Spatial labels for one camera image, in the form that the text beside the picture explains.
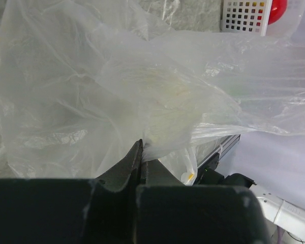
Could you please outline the bright red fake apple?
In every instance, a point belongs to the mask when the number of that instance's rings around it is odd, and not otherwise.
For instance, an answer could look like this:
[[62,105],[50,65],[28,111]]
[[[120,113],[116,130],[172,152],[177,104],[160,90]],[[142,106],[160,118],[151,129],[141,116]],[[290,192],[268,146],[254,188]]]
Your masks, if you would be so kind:
[[284,15],[287,7],[287,0],[272,0],[268,24],[277,22]]

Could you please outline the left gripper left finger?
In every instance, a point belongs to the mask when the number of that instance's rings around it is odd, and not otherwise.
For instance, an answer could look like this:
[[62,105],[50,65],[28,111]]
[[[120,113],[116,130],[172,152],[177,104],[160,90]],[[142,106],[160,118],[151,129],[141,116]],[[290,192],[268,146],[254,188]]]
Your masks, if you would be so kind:
[[99,177],[91,180],[93,193],[134,193],[140,183],[143,141],[134,143],[129,152]]

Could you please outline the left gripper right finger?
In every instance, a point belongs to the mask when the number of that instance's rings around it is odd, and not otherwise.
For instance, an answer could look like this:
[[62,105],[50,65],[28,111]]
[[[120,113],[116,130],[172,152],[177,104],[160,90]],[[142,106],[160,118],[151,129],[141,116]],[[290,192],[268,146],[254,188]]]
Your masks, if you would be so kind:
[[149,186],[184,186],[159,160],[142,163],[141,183]]

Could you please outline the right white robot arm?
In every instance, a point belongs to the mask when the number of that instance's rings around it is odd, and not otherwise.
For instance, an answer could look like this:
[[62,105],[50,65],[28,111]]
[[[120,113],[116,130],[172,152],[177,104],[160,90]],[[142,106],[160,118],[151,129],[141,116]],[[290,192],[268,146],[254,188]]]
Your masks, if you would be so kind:
[[305,243],[305,210],[272,194],[252,179],[239,173],[225,177],[207,166],[198,169],[195,184],[248,188],[258,199],[265,219],[277,227],[272,235],[275,243],[285,243],[286,235],[293,239],[295,243]]

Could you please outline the clear plastic bag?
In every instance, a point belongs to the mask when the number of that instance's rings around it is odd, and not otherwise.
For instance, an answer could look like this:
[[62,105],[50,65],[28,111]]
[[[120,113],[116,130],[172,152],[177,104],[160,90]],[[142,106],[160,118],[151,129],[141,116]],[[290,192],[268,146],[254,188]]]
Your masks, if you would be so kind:
[[7,1],[0,131],[18,177],[97,177],[142,139],[191,185],[198,145],[305,135],[305,45],[175,30],[137,1]]

